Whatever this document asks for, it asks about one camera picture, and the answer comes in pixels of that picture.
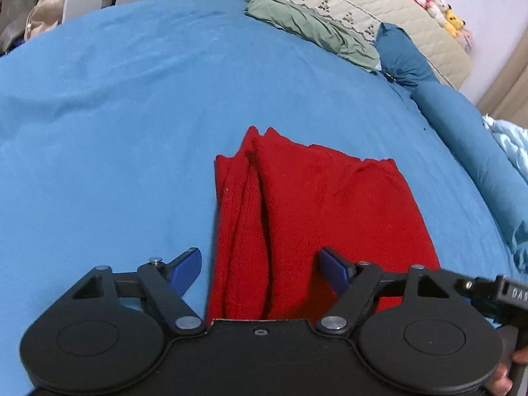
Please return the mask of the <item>person's right hand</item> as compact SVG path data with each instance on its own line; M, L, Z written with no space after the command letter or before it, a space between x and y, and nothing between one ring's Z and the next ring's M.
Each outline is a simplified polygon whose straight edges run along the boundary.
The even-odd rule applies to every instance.
M528 349L526 347L515 351L512 354L513 364L526 365L528 360ZM513 387L512 380L508 377L509 367L503 363L499 364L494 375L486 384L487 390L494 396L505 396Z

